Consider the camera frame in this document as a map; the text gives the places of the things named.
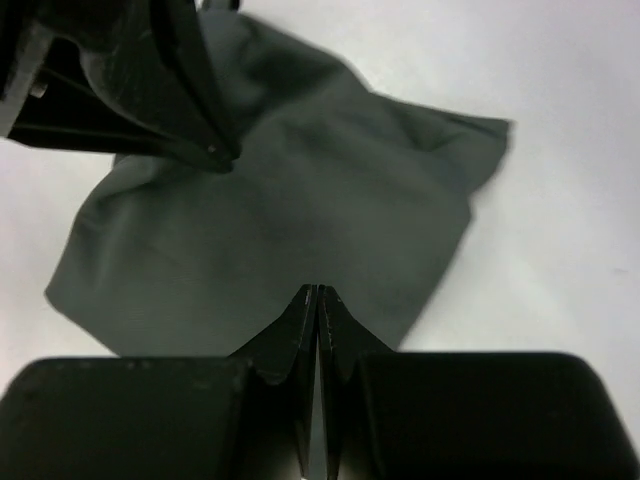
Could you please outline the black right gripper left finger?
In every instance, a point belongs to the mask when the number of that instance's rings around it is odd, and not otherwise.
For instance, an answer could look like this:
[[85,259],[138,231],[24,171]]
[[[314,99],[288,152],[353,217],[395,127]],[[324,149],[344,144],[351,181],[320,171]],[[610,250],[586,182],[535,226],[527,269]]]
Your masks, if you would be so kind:
[[227,357],[34,361],[1,399],[5,479],[300,479],[319,290]]

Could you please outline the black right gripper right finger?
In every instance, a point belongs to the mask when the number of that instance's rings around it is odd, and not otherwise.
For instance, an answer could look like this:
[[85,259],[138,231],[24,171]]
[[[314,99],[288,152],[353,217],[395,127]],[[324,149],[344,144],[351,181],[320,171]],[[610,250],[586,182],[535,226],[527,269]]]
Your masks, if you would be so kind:
[[399,353],[318,297],[331,479],[635,479],[600,377],[558,352]]

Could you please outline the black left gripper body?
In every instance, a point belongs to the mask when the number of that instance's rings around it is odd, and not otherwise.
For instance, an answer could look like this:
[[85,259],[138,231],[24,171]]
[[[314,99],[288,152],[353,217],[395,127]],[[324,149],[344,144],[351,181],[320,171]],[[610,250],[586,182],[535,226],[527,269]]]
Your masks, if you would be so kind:
[[146,135],[119,101],[146,1],[4,1],[4,135]]

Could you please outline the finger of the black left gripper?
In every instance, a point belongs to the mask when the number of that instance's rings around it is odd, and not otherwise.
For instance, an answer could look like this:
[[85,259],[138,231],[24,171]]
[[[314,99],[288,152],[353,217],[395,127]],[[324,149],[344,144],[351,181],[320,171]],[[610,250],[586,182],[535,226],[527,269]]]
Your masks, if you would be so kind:
[[157,156],[207,172],[226,174],[233,170],[233,162],[216,150],[110,117],[21,117],[7,138],[40,149]]
[[97,97],[159,136],[181,160],[235,160],[240,140],[223,105],[191,1],[128,1],[106,52],[81,65]]

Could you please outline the dark grey t-shirt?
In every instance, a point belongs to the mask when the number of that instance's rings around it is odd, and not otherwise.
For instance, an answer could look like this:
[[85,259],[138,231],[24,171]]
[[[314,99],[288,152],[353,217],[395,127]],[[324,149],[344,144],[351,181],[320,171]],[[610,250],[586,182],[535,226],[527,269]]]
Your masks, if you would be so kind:
[[80,208],[46,289],[119,355],[226,355],[305,284],[398,343],[508,148],[502,119],[399,102],[254,18],[201,16],[242,132],[232,172],[120,156]]

